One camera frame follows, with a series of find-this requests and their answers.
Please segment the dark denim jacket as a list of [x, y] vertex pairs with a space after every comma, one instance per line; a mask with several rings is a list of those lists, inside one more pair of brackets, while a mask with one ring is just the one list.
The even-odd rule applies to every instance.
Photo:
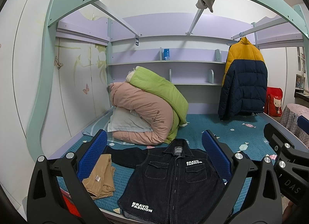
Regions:
[[104, 150], [112, 162], [134, 169], [118, 200], [126, 218], [146, 223], [199, 223], [225, 184], [207, 152], [191, 149], [184, 139], [167, 147]]

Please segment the red object beside bed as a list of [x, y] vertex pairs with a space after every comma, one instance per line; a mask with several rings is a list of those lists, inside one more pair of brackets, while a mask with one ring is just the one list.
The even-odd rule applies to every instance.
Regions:
[[67, 207], [68, 211], [70, 212], [70, 214], [73, 214], [74, 216], [81, 218], [81, 215], [80, 215], [79, 211], [77, 210], [76, 206], [69, 200], [69, 198], [63, 192], [64, 191], [61, 190], [63, 199], [65, 201], [66, 207]]

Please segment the pink patterned table cloth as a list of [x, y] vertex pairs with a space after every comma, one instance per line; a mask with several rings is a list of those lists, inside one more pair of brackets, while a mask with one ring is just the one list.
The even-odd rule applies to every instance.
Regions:
[[308, 147], [308, 134], [298, 127], [299, 116], [308, 119], [308, 107], [299, 104], [288, 104], [280, 118], [280, 124], [293, 133], [306, 147]]

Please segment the teal quilted bedspread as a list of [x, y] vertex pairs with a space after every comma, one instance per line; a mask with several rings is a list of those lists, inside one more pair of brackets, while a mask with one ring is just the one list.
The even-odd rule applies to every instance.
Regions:
[[[243, 151], [250, 159], [260, 161], [265, 156], [276, 157], [275, 151], [263, 134], [266, 121], [260, 116], [240, 116], [232, 121], [220, 121], [216, 114], [189, 114], [189, 124], [179, 128], [177, 137], [185, 139], [191, 149], [201, 149], [202, 132], [209, 129], [216, 138], [229, 146], [232, 152]], [[113, 196], [96, 200], [96, 205], [103, 210], [115, 213], [117, 200], [122, 196], [133, 169], [113, 164], [115, 191]]]

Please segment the tan folded garment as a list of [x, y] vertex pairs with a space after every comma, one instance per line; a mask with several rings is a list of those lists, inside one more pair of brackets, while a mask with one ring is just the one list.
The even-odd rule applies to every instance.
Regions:
[[90, 176], [82, 180], [84, 187], [93, 200], [113, 196], [115, 191], [112, 156], [103, 154], [99, 157]]

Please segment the red cartoon bag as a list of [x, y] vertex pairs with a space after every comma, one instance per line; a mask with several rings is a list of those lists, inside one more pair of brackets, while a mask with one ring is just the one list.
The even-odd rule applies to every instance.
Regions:
[[264, 113], [272, 117], [282, 115], [283, 91], [281, 88], [267, 87]]

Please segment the yellow navy puffer jacket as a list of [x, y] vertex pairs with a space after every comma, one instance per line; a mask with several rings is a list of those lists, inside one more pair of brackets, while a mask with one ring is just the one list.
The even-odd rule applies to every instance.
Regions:
[[262, 113], [267, 84], [268, 70], [263, 55], [242, 37], [228, 51], [219, 98], [219, 119], [227, 121], [237, 115]]

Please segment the striped blue pillow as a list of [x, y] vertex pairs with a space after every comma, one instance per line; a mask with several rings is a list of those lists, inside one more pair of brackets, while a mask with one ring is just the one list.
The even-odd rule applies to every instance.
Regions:
[[104, 130], [107, 132], [108, 124], [110, 123], [110, 117], [100, 118], [94, 123], [88, 125], [85, 129], [82, 130], [83, 135], [94, 137], [99, 130]]

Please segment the white pillow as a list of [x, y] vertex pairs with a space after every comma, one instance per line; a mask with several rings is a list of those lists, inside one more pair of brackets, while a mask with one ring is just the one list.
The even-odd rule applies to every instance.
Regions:
[[146, 122], [135, 110], [123, 107], [114, 107], [113, 114], [107, 126], [108, 132], [153, 132], [151, 125]]

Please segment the pink quilt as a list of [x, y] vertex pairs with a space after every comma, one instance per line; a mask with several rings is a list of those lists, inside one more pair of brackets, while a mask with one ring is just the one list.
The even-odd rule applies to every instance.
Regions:
[[115, 131], [114, 138], [139, 145], [158, 145], [175, 139], [179, 118], [164, 99], [128, 82], [110, 84], [110, 97], [113, 106], [134, 110], [153, 129], [151, 132]]

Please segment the green quilt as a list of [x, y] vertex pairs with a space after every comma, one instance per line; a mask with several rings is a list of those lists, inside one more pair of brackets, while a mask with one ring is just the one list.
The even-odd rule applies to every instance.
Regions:
[[188, 124], [186, 121], [188, 102], [182, 93], [170, 81], [141, 66], [134, 68], [127, 75], [126, 81], [141, 90], [158, 96], [172, 107], [173, 123], [165, 141], [167, 144], [172, 142], [177, 136], [178, 128]]

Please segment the blue box on shelf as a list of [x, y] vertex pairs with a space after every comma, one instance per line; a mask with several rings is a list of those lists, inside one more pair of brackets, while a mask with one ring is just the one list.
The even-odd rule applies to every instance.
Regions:
[[170, 49], [165, 48], [163, 50], [163, 60], [169, 61], [170, 60]]

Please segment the grey cloth on rail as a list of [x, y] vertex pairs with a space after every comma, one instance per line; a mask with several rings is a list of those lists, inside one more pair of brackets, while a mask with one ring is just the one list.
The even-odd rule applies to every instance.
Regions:
[[215, 0], [198, 0], [196, 3], [196, 7], [198, 9], [209, 9], [211, 13], [213, 13], [213, 4]]

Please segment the small black tag on rail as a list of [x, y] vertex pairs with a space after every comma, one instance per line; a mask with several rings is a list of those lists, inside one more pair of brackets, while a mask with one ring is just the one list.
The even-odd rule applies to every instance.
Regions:
[[135, 37], [135, 45], [139, 46], [139, 37]]

